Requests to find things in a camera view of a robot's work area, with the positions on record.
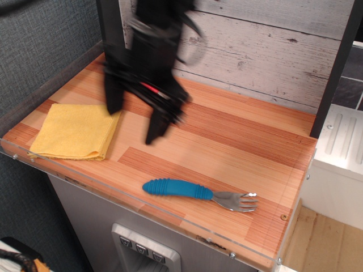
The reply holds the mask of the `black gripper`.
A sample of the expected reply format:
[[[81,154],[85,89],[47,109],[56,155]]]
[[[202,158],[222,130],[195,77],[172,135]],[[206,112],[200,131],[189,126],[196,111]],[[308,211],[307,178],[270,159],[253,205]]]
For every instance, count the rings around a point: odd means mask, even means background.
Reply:
[[[182,106],[190,95],[172,76],[171,68],[161,66],[162,58],[154,54],[156,47],[147,43],[146,48],[135,52],[125,50],[121,59],[106,57],[104,63],[104,88],[107,110],[110,114],[123,108],[124,92],[135,94],[154,110],[151,114],[145,143],[147,145],[164,136],[170,122],[182,122]],[[147,83],[170,97],[164,99],[144,87]]]

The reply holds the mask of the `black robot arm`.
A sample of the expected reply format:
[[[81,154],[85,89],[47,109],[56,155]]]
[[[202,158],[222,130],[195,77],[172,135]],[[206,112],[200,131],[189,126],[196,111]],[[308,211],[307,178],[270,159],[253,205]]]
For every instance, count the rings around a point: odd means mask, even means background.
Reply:
[[[164,136],[170,124],[180,122],[182,107],[191,97],[172,75],[180,61],[178,47],[183,25],[204,38],[199,27],[187,16],[193,1],[138,1],[130,19],[132,46],[122,59],[107,46],[104,64],[105,97],[110,114],[123,108],[124,92],[133,93],[152,107],[147,145]]]

